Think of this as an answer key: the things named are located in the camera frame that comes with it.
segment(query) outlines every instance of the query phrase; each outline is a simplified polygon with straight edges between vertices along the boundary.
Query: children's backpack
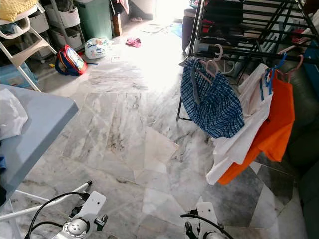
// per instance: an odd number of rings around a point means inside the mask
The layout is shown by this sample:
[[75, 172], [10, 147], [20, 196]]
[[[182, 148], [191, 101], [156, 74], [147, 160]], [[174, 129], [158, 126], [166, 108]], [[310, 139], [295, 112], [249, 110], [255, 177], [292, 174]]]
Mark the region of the children's backpack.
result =
[[[65, 70], [63, 71], [59, 63], [62, 63]], [[55, 61], [55, 69], [63, 75], [79, 76], [87, 69], [87, 63], [73, 50], [69, 45], [65, 44], [58, 51]]]

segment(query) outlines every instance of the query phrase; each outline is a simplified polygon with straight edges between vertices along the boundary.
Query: white high chair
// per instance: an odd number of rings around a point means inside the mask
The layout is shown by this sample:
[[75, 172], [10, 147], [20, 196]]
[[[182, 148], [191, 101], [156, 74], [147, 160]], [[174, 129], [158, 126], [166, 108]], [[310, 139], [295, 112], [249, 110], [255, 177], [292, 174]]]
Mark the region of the white high chair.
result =
[[[27, 58], [29, 58], [31, 55], [33, 55], [35, 52], [41, 50], [44, 47], [48, 47], [53, 54], [56, 54], [56, 51], [50, 46], [49, 43], [46, 42], [30, 25], [30, 20], [28, 16], [31, 14], [35, 13], [38, 10], [37, 6], [33, 6], [29, 10], [20, 13], [14, 20], [14, 22], [20, 21], [20, 26], [14, 26], [14, 33], [11, 35], [5, 35], [1, 32], [0, 30], [0, 49], [6, 54], [6, 56], [9, 58], [9, 60], [15, 65], [17, 70], [25, 77], [25, 79], [30, 83], [30, 85], [36, 90], [36, 91], [41, 91], [38, 86], [30, 79], [30, 77], [24, 72], [24, 70], [21, 68], [21, 64], [26, 61]], [[0, 19], [0, 25], [6, 25], [10, 24], [12, 22], [6, 21], [6, 20], [1, 20]], [[30, 32], [34, 34], [37, 38], [38, 41], [36, 41], [33, 45], [29, 46], [27, 49], [15, 54], [11, 55], [10, 52], [6, 49], [6, 47], [2, 44], [1, 40], [2, 38], [4, 39], [15, 39], [26, 32]]]

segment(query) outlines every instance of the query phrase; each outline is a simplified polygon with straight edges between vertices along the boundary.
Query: white storage bin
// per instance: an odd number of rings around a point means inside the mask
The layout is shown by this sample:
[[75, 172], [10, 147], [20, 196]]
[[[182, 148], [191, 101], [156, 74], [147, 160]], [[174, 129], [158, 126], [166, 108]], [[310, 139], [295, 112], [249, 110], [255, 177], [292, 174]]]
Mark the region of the white storage bin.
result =
[[45, 13], [37, 11], [35, 14], [37, 14], [37, 16], [29, 17], [31, 27], [39, 34], [47, 31], [50, 27], [46, 20]]
[[[66, 34], [68, 35], [68, 41], [70, 42], [70, 46], [75, 49], [82, 45], [81, 36], [80, 33], [73, 29], [65, 29]], [[57, 40], [57, 43], [62, 47], [66, 44], [66, 40], [62, 33], [59, 32], [59, 29], [52, 30], [53, 35], [55, 36], [55, 39]]]
[[[48, 14], [49, 20], [58, 23], [58, 19], [56, 18], [52, 5], [45, 6], [44, 8], [46, 10], [46, 13]], [[81, 22], [77, 7], [71, 11], [59, 11], [59, 14], [65, 27], [73, 27], [80, 24]]]

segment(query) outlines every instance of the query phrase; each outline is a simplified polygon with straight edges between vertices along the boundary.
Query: blue plaid shirt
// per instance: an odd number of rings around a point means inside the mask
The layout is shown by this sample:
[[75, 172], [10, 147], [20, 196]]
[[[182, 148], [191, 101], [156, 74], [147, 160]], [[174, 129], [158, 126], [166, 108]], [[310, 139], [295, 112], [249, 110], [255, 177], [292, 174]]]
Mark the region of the blue plaid shirt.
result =
[[188, 58], [184, 66], [180, 93], [185, 109], [190, 119], [213, 138], [231, 138], [244, 126], [240, 101], [223, 74], [218, 72], [214, 78], [198, 60]]

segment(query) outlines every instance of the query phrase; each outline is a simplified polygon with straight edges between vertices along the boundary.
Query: orange cloth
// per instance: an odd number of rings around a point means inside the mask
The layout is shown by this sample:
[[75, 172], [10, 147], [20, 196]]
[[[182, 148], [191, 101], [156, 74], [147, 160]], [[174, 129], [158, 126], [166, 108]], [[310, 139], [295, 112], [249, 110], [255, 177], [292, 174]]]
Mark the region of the orange cloth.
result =
[[275, 75], [269, 116], [259, 128], [243, 164], [233, 163], [218, 180], [226, 185], [243, 172], [261, 153], [271, 161], [281, 162], [295, 121], [293, 87]]

